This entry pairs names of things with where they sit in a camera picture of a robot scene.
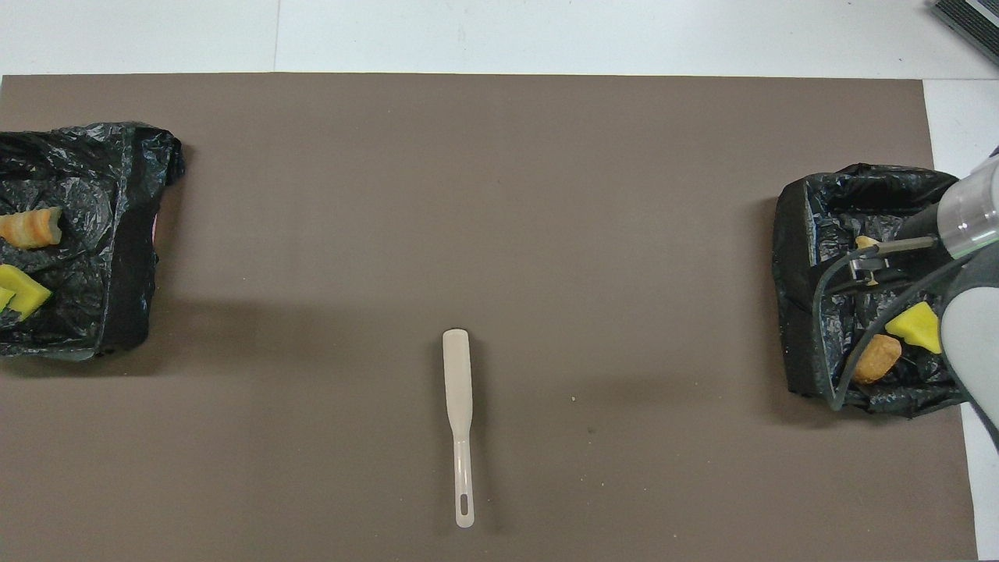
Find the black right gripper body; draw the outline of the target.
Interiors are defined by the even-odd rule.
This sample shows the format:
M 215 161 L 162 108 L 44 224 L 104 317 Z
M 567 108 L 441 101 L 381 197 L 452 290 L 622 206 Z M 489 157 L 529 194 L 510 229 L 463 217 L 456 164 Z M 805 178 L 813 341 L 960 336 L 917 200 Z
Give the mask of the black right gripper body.
M 906 246 L 887 254 L 852 259 L 827 284 L 831 295 L 856 295 L 909 288 L 951 262 L 937 227 L 937 205 L 897 221 L 875 216 L 854 238 L 851 251 L 904 240 Z

